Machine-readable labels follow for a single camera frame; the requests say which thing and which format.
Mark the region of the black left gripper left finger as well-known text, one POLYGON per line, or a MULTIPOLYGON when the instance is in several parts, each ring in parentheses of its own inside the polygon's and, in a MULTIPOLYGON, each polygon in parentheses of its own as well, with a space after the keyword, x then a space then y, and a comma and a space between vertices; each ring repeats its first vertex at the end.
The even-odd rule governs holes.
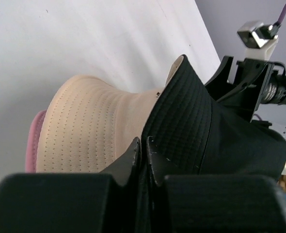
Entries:
POLYGON ((0 233, 132 233, 141 143, 100 173, 17 173, 0 182, 0 233))

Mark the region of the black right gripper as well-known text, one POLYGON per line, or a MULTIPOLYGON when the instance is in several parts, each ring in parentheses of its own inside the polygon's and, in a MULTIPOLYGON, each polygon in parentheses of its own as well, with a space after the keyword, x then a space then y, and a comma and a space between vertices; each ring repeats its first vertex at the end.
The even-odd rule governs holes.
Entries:
POLYGON ((212 78, 205 84, 211 97, 246 121, 251 121, 260 104, 286 104, 286 72, 283 64, 246 58, 237 61, 233 83, 228 81, 233 57, 223 57, 212 78))

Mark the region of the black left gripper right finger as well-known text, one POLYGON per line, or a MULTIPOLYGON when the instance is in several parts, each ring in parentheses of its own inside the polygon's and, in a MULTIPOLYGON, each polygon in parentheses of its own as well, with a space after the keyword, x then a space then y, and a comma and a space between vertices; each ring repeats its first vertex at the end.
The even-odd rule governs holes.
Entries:
POLYGON ((286 197, 270 178, 186 175, 146 141, 151 232, 286 233, 286 197))

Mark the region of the black bucket hat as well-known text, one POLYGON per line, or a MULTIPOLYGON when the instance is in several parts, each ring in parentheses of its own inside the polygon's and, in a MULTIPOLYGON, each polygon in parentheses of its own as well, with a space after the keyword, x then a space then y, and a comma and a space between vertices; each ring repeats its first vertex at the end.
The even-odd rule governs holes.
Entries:
POLYGON ((217 103, 186 55, 172 64, 147 119, 141 141, 149 137, 161 155, 187 174, 251 174, 277 180, 286 164, 286 140, 217 103))

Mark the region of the cream bucket hat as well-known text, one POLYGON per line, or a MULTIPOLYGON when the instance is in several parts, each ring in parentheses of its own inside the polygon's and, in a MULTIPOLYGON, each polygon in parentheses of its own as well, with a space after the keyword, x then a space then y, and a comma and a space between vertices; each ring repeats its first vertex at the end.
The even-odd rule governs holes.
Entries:
POLYGON ((107 168, 142 135, 162 92, 130 93, 94 76, 70 78, 46 111, 36 171, 96 173, 107 168))

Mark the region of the pink bucket hat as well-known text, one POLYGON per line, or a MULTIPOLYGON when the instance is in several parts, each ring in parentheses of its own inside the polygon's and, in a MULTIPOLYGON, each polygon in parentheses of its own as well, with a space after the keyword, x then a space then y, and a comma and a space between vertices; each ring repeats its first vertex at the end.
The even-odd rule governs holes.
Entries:
POLYGON ((46 110, 40 111, 34 117, 30 126, 25 156, 25 171, 27 173, 36 172, 37 149, 45 115, 46 110))

